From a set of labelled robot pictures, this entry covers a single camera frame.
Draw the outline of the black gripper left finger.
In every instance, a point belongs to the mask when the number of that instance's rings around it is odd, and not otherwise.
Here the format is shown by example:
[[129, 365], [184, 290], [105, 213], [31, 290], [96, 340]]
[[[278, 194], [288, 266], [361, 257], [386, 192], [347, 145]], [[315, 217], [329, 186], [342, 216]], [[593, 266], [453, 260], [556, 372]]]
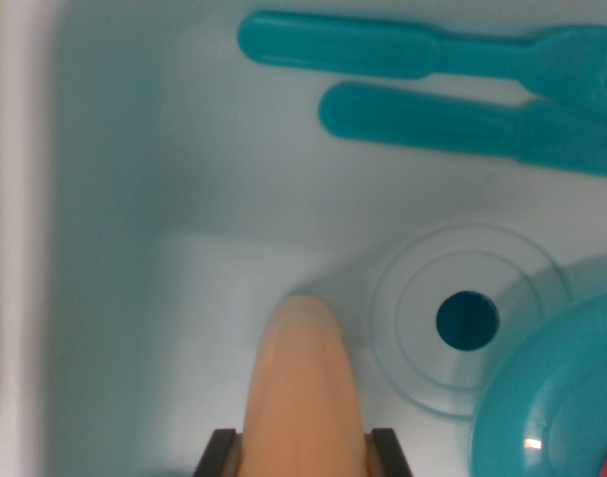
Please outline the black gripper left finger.
[[241, 456], [241, 433], [215, 429], [193, 473], [194, 477], [235, 477]]

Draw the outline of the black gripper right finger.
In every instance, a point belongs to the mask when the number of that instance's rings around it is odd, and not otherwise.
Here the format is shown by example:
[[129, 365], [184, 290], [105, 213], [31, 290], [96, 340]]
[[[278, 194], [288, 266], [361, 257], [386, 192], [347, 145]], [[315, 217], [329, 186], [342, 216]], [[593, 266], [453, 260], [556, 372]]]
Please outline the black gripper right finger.
[[400, 442], [392, 428], [374, 428], [365, 434], [368, 472], [372, 477], [412, 477]]

